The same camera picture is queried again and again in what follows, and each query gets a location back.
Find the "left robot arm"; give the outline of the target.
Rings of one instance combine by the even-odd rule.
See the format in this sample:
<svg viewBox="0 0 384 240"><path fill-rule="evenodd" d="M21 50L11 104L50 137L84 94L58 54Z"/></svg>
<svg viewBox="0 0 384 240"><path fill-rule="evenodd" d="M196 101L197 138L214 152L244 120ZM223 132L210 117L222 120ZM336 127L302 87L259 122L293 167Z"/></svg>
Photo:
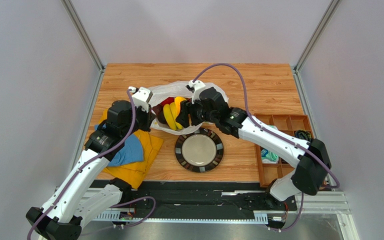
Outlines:
<svg viewBox="0 0 384 240"><path fill-rule="evenodd" d="M31 224L27 237L38 233L47 240L76 240L97 215L125 201L144 180L144 154L135 132L148 134L154 119L147 100L113 102L59 189L41 207L26 213ZM103 169L121 164L136 166L138 172L128 169L126 175L116 174L103 190L81 203Z"/></svg>

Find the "dark purple fruit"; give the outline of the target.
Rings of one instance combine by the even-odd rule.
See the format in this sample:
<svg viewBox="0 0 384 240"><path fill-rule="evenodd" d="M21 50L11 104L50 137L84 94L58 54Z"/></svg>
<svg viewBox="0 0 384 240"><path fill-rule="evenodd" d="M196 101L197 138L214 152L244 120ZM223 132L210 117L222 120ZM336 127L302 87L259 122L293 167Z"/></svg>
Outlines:
<svg viewBox="0 0 384 240"><path fill-rule="evenodd" d="M158 104L154 107L152 107L152 111L155 113L156 116L158 116L160 113L162 113L164 110L164 107L161 104Z"/></svg>

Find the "white plastic bag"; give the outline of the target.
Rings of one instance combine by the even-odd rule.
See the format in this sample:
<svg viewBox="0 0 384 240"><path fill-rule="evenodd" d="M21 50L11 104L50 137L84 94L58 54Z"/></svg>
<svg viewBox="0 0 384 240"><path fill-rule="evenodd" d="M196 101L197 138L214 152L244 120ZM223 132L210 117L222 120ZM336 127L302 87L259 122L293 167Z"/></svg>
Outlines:
<svg viewBox="0 0 384 240"><path fill-rule="evenodd" d="M199 90L206 90L209 88L214 88L217 92L219 92L223 99L228 103L229 98L218 85L207 82L204 83L201 80L196 80L193 83L193 80L190 81L175 81L172 83L168 83L165 85L158 85L158 86L152 86L149 88L149 90L152 92L152 97L149 101L149 105L151 107L155 107L161 102L163 102L165 99L169 97L185 97L187 99L195 99L195 102L198 101L199 97L197 94L193 93L192 91L189 91L187 89L187 86L189 84L192 84L193 87L198 86ZM167 124L160 123L160 121L155 118L150 126L152 130L160 130L172 135L187 135L191 134L195 131L197 131L203 124L199 123L198 125L190 125L189 127L183 128L181 130L172 130Z"/></svg>

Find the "yellow banana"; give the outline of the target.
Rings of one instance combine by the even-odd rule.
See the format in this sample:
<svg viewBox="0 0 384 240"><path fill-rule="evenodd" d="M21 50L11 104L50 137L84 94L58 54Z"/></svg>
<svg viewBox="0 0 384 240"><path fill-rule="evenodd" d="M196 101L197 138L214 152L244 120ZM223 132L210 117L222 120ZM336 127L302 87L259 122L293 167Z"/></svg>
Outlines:
<svg viewBox="0 0 384 240"><path fill-rule="evenodd" d="M176 122L177 108L174 102L163 106L163 116L170 129L174 131L183 129L183 126Z"/></svg>

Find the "red apple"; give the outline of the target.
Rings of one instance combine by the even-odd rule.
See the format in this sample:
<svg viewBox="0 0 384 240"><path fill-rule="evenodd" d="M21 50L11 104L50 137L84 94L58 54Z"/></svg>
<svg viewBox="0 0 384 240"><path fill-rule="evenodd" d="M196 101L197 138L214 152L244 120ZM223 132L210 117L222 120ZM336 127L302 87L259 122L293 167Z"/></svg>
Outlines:
<svg viewBox="0 0 384 240"><path fill-rule="evenodd" d="M165 100L163 100L160 104L162 105L162 106L165 106L165 105L169 105L169 104L171 104L171 103L173 103L175 101L175 98L174 97L168 97L168 98L166 98Z"/></svg>

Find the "yellow orange mango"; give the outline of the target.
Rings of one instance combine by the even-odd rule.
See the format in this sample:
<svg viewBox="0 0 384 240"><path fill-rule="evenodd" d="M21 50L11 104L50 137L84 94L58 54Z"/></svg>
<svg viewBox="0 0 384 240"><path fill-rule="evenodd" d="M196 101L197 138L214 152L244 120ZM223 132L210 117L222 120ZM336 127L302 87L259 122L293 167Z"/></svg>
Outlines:
<svg viewBox="0 0 384 240"><path fill-rule="evenodd" d="M182 96L177 96L177 97L174 99L175 116L176 116L176 117L180 114L180 111L181 111L181 103L184 102L184 101L187 101L187 99L184 98L184 97L182 97Z"/></svg>

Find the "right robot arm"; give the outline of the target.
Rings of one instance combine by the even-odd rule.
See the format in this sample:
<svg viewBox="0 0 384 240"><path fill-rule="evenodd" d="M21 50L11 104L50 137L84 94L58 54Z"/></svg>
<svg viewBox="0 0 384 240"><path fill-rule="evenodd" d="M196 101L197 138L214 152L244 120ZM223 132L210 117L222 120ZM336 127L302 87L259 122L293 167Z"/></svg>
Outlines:
<svg viewBox="0 0 384 240"><path fill-rule="evenodd" d="M222 133L263 147L289 163L294 170L266 189L278 201L298 193L315 196L331 169L324 142L300 139L269 127L246 110L230 107L213 87L193 94L192 99L181 100L176 121L185 128L213 123Z"/></svg>

